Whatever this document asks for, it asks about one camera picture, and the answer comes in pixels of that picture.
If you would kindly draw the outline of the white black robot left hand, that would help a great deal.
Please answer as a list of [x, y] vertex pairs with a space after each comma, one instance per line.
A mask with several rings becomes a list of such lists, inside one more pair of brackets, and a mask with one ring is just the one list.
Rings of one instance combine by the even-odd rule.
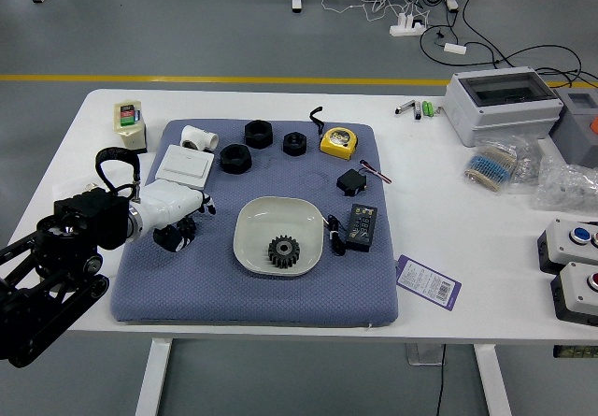
[[157, 179], [144, 187], [137, 201], [129, 205], [127, 240], [151, 233], [153, 241], [170, 252], [181, 251], [195, 238], [194, 212], [216, 208], [209, 194], [187, 186]]

